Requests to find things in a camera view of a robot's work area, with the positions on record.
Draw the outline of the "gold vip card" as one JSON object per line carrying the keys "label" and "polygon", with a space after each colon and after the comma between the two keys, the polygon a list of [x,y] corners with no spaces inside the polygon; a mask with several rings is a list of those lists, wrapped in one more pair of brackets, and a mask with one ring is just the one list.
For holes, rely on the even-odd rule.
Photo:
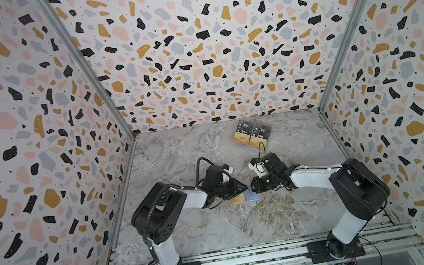
{"label": "gold vip card", "polygon": [[239,143],[239,144],[242,144],[242,145],[249,145],[251,135],[245,134],[243,132],[235,132],[233,139],[234,139],[235,143]]}
{"label": "gold vip card", "polygon": [[233,198],[230,202],[233,205],[244,203],[245,202],[245,195],[243,193],[241,193],[237,197]]}
{"label": "gold vip card", "polygon": [[250,138],[250,145],[252,147],[255,147],[257,149],[263,149],[265,150],[267,147],[268,139],[266,137],[260,137],[260,136],[252,136]]}

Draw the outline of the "tan leather card holder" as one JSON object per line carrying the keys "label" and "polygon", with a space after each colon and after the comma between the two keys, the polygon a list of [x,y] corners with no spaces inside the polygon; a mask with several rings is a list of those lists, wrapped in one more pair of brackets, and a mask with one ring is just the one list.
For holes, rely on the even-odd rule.
{"label": "tan leather card holder", "polygon": [[261,201],[261,200],[264,199],[264,196],[263,196],[262,193],[259,193],[259,194],[255,193],[250,187],[242,193],[245,195],[245,202],[244,203],[248,203],[248,202],[254,203],[256,201]]}

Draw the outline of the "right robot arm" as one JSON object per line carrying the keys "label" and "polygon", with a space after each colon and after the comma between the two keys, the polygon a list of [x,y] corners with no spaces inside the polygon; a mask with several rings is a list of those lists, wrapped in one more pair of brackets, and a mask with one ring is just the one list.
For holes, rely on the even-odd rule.
{"label": "right robot arm", "polygon": [[322,188],[336,192],[344,206],[339,222],[328,233],[326,241],[312,258],[344,259],[354,253],[359,234],[374,216],[387,205],[390,189],[362,162],[347,159],[335,166],[286,166],[275,153],[252,159],[249,169],[257,175],[251,189],[263,193],[279,188]]}

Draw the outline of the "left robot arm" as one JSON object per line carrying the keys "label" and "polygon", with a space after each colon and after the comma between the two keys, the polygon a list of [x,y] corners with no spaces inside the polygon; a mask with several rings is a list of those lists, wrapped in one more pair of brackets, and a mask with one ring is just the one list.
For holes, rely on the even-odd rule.
{"label": "left robot arm", "polygon": [[233,177],[229,165],[211,165],[205,177],[197,174],[193,186],[154,184],[132,215],[131,225],[148,247],[152,265],[182,265],[172,233],[184,209],[213,209],[214,201],[230,201],[244,193],[248,186]]}

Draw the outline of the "clear acrylic card display stand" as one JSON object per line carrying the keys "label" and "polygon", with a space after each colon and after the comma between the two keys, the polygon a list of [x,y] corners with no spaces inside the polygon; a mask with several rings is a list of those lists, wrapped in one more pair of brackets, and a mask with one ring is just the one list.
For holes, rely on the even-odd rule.
{"label": "clear acrylic card display stand", "polygon": [[253,122],[255,125],[256,124],[262,124],[262,125],[267,125],[268,126],[268,124],[266,124],[266,123],[263,123],[263,122]]}

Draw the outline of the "black VIP card right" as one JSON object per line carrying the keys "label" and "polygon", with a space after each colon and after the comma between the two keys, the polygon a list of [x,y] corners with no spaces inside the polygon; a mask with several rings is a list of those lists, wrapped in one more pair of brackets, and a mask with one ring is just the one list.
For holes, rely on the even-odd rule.
{"label": "black VIP card right", "polygon": [[269,125],[267,126],[267,125],[262,125],[262,124],[256,124],[255,126],[254,126],[254,135],[257,137],[257,138],[260,138],[260,139],[269,139],[269,137],[271,136],[271,129],[272,129],[272,127],[270,127]]}

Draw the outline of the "black vip card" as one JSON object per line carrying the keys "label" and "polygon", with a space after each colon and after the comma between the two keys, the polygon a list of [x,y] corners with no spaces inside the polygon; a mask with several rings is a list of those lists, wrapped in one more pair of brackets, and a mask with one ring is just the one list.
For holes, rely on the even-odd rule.
{"label": "black vip card", "polygon": [[267,125],[262,125],[262,124],[256,124],[255,126],[254,126],[254,135],[257,137],[257,138],[260,138],[260,139],[269,139],[269,137],[271,136],[271,129],[272,129],[272,127],[270,127],[269,125],[267,126]]}
{"label": "black vip card", "polygon": [[251,135],[255,124],[251,121],[239,120],[236,132],[242,135]]}

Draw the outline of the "black VIP card left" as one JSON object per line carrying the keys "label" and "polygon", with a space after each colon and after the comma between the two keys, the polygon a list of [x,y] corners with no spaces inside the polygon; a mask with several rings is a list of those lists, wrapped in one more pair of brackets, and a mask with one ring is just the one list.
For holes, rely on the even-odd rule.
{"label": "black VIP card left", "polygon": [[251,121],[239,120],[236,132],[242,135],[251,135],[255,124]]}

